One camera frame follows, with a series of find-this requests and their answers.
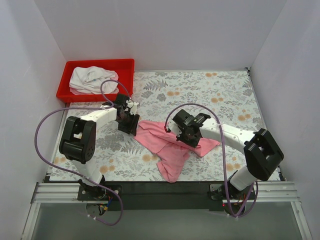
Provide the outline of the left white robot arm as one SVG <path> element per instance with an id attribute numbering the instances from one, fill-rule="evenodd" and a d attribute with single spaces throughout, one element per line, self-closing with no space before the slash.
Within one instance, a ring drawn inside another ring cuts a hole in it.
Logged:
<path id="1" fill-rule="evenodd" d="M 137 134 L 138 103 L 124 94 L 117 94 L 112 103 L 83 116 L 70 116 L 64 125 L 59 143 L 59 152 L 70 160 L 81 174 L 81 182 L 90 186 L 89 194 L 95 200 L 106 196 L 106 187 L 101 184 L 102 173 L 92 160 L 96 148 L 97 131 L 111 122 L 118 123 L 118 130 L 129 135 Z"/>

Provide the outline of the pink t shirt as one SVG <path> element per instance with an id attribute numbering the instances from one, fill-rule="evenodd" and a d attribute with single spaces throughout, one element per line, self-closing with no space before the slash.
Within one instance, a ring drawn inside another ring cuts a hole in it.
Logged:
<path id="1" fill-rule="evenodd" d="M 190 157 L 190 152 L 204 157 L 220 144 L 216 140 L 202 138 L 193 148 L 177 141 L 176 135 L 166 132 L 164 126 L 163 122 L 141 120 L 134 139 L 160 158 L 157 168 L 169 183 L 175 183 L 178 180 L 186 160 Z"/>

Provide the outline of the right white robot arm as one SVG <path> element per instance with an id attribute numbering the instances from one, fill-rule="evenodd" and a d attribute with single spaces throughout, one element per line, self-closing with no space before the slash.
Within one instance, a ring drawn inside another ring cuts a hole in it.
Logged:
<path id="1" fill-rule="evenodd" d="M 227 180 L 224 191 L 237 199 L 245 188 L 257 180 L 268 181 L 284 159 L 284 154 L 272 134 L 261 128 L 259 131 L 239 129 L 220 124 L 207 114 L 193 116 L 180 110 L 168 125 L 176 140 L 196 148 L 200 140 L 215 140 L 239 151 L 245 156 L 246 166 L 237 170 Z"/>

